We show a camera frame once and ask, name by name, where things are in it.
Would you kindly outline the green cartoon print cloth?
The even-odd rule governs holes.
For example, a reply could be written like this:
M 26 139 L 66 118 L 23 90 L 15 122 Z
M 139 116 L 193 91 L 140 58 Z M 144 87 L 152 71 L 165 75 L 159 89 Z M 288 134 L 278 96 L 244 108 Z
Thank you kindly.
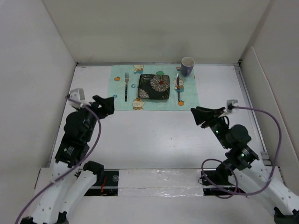
M 125 73 L 129 73 L 128 100 L 125 102 Z M 176 76 L 179 73 L 180 98 L 178 102 Z M 149 100 L 138 98 L 138 84 L 141 74 L 159 74 L 170 77 L 170 96 L 168 100 Z M 134 64 L 112 67 L 108 96 L 114 97 L 116 110 L 147 111 L 185 111 L 199 105 L 195 74 L 187 77 L 180 72 L 179 64 Z

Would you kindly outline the steel fork patterned handle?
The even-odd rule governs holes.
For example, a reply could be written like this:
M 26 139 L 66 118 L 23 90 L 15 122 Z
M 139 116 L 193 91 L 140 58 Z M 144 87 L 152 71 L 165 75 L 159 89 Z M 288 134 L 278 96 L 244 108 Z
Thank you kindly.
M 129 73 L 125 73 L 125 102 L 128 100 L 128 82 L 129 82 Z

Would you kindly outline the steel knife patterned handle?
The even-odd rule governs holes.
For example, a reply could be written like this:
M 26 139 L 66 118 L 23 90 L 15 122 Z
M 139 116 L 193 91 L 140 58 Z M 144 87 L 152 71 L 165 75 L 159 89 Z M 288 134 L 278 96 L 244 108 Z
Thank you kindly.
M 180 83 L 179 83 L 179 73 L 177 73 L 177 76 L 176 76 L 176 82 L 177 82 L 177 94 L 178 94 L 178 102 L 181 101 L 181 98 L 180 98 Z

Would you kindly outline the purple mug white inside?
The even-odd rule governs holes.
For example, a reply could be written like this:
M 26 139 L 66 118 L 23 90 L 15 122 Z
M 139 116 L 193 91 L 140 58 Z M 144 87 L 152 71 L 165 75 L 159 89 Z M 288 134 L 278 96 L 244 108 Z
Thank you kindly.
M 185 77 L 189 76 L 194 68 L 195 61 L 191 57 L 184 57 L 181 60 L 181 74 Z

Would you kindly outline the black floral square plate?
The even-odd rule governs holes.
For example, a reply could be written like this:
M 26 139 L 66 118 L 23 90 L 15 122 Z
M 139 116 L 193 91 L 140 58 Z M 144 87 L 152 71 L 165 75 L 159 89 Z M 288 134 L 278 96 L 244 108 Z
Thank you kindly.
M 141 74 L 138 84 L 138 98 L 149 100 L 168 100 L 170 96 L 170 77 L 159 74 Z

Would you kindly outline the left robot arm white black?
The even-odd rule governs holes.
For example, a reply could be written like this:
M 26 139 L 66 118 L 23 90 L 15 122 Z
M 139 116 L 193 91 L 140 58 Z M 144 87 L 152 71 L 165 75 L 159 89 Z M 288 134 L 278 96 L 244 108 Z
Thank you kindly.
M 38 197 L 40 201 L 34 212 L 17 217 L 17 224 L 67 224 L 71 213 L 85 193 L 93 185 L 104 181 L 104 166 L 87 161 L 95 146 L 89 147 L 96 125 L 114 113 L 114 97 L 93 96 L 84 103 L 69 94 L 66 99 L 75 111 L 66 118 L 64 135 L 55 156 L 51 181 L 23 208 L 26 210 Z

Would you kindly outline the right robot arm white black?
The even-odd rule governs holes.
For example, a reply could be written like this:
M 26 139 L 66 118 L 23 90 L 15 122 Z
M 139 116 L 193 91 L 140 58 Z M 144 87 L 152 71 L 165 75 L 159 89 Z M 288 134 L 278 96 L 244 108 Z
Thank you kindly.
M 255 196 L 273 216 L 276 224 L 299 222 L 299 197 L 274 177 L 274 168 L 268 170 L 260 157 L 249 146 L 248 130 L 243 125 L 229 125 L 228 115 L 238 106 L 209 109 L 191 108 L 196 125 L 210 128 L 221 146 L 227 150 L 226 160 L 220 161 L 213 175 L 201 168 L 201 178 L 219 191 L 232 196 Z

